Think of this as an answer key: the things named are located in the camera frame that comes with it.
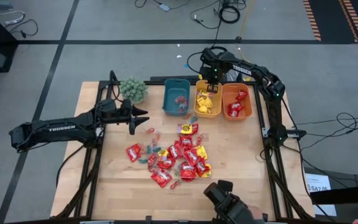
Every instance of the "orange bin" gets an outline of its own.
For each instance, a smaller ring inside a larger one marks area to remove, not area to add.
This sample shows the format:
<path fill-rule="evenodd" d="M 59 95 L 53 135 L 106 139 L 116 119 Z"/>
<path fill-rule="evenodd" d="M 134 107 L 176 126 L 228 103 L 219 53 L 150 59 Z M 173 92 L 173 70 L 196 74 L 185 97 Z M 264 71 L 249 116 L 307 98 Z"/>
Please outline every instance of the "orange bin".
<path fill-rule="evenodd" d="M 199 118 L 214 118 L 222 111 L 222 84 L 218 84 L 218 92 L 211 97 L 213 107 L 210 109 L 211 113 L 201 113 L 198 111 L 197 93 L 199 90 L 206 90 L 208 84 L 206 80 L 200 80 L 196 83 L 196 96 L 194 103 L 194 112 Z"/>
<path fill-rule="evenodd" d="M 240 101 L 241 106 L 244 109 L 240 110 L 239 116 L 233 118 L 228 115 L 228 106 L 231 103 L 237 102 L 236 97 L 238 96 L 240 90 L 246 91 L 247 96 Z M 248 116 L 252 114 L 251 101 L 249 99 L 248 86 L 243 83 L 228 83 L 223 85 L 222 88 L 222 101 L 223 101 L 223 112 L 224 118 L 228 121 L 242 121 L 245 120 Z"/>

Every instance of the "warning tape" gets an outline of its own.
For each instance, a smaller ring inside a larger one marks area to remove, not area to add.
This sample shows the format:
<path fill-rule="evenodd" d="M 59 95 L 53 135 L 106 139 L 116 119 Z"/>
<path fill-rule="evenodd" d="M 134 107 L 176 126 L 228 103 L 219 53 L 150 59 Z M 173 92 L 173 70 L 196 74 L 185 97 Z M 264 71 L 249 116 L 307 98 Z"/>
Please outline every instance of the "warning tape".
<path fill-rule="evenodd" d="M 313 35 L 316 40 L 321 41 L 320 31 L 318 30 L 316 19 L 314 19 L 313 12 L 311 11 L 309 0 L 303 0 L 303 5 L 305 6 L 311 29 L 313 30 Z"/>
<path fill-rule="evenodd" d="M 358 32 L 358 16 L 357 16 L 357 13 L 356 11 L 354 10 L 353 8 L 353 5 L 352 3 L 350 2 L 350 0 L 338 0 L 339 3 L 341 4 L 341 7 L 342 7 L 342 10 L 346 16 L 346 19 L 347 19 L 347 22 L 349 23 L 349 27 L 351 28 L 352 30 L 352 33 L 353 33 L 353 36 L 354 36 L 354 41 L 355 42 L 358 42 L 358 38 L 356 36 L 356 32 L 354 31 L 354 27 L 353 27 L 353 24 L 351 22 L 351 20 L 349 19 L 349 16 L 348 16 L 348 13 L 357 29 L 357 32 Z"/>

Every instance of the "yellow cable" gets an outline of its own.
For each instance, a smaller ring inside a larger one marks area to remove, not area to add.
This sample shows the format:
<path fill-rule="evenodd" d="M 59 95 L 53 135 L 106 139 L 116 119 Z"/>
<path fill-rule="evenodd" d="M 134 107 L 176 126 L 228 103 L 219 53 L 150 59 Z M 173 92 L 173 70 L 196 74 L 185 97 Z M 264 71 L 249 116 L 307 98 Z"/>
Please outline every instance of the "yellow cable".
<path fill-rule="evenodd" d="M 242 33 L 244 32 L 244 29 L 246 28 L 246 24 L 247 24 L 247 17 L 249 14 L 249 11 L 252 9 L 252 6 L 254 5 L 255 0 L 251 0 L 251 3 L 249 4 L 249 7 L 247 9 L 246 15 L 244 16 L 244 21 L 242 22 L 242 27 L 241 27 L 241 32 L 239 37 L 242 36 Z M 244 54 L 241 52 L 241 49 L 239 48 L 239 46 L 236 44 L 237 50 L 240 52 L 242 58 L 246 61 L 249 62 L 249 60 L 244 56 Z"/>

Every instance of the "plastic bin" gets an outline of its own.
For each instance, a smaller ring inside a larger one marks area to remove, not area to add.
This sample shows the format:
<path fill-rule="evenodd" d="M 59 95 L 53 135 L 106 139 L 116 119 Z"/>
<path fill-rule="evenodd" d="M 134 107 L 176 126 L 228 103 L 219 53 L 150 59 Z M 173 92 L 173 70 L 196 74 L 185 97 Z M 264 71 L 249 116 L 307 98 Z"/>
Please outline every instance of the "plastic bin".
<path fill-rule="evenodd" d="M 198 106 L 197 104 L 197 92 L 199 92 L 200 89 L 206 90 L 207 86 L 208 84 L 206 83 L 206 80 L 200 80 L 196 83 L 194 111 L 196 115 L 200 118 L 214 118 L 222 111 L 222 84 L 220 83 L 218 85 L 218 92 L 211 97 L 213 104 L 213 107 L 210 109 L 211 113 L 201 113 L 198 111 L 198 108 L 200 106 Z"/>
<path fill-rule="evenodd" d="M 239 116 L 236 118 L 233 118 L 228 115 L 228 106 L 231 103 L 235 103 L 236 97 L 239 94 L 240 90 L 244 90 L 248 93 L 248 95 L 240 101 L 241 106 L 244 107 L 244 109 L 240 110 Z M 223 113 L 224 118 L 228 121 L 242 121 L 245 120 L 248 116 L 252 114 L 252 107 L 251 107 L 251 101 L 249 99 L 249 91 L 248 86 L 243 83 L 228 83 L 223 85 Z"/>
<path fill-rule="evenodd" d="M 175 103 L 178 96 L 184 96 L 187 99 L 187 108 L 179 112 L 179 104 Z M 187 114 L 190 96 L 190 82 L 185 79 L 170 78 L 165 81 L 164 103 L 162 109 L 170 116 L 184 116 Z"/>

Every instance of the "yellow bin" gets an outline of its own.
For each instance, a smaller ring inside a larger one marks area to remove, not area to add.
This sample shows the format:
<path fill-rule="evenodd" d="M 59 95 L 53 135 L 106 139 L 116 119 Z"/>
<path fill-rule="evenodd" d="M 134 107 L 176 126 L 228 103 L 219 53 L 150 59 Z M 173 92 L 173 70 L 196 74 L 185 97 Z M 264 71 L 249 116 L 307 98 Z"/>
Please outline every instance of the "yellow bin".
<path fill-rule="evenodd" d="M 222 84 L 219 83 L 218 85 L 218 92 L 215 93 L 212 97 L 212 104 L 213 107 L 210 109 L 211 113 L 201 113 L 198 111 L 197 103 L 197 94 L 200 90 L 206 90 L 206 87 L 208 84 L 206 83 L 206 80 L 200 80 L 196 83 L 196 94 L 195 94 L 195 101 L 194 101 L 194 112 L 196 115 L 200 118 L 214 118 L 222 111 Z"/>

